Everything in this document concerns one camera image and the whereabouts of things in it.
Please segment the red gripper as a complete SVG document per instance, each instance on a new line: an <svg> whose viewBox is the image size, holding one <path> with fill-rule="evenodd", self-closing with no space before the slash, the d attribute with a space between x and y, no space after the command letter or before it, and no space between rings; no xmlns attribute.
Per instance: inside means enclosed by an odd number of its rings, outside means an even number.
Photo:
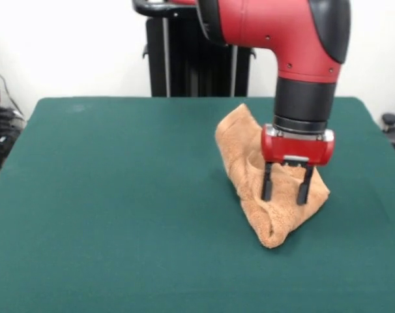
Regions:
<svg viewBox="0 0 395 313"><path fill-rule="evenodd" d="M269 201L272 194L272 163L307 164L304 179L299 185L297 205L307 203L313 166L329 163L335 147L335 133L326 129L322 134L296 134L265 124L261 131L261 154L265 163L261 199Z"/></svg>

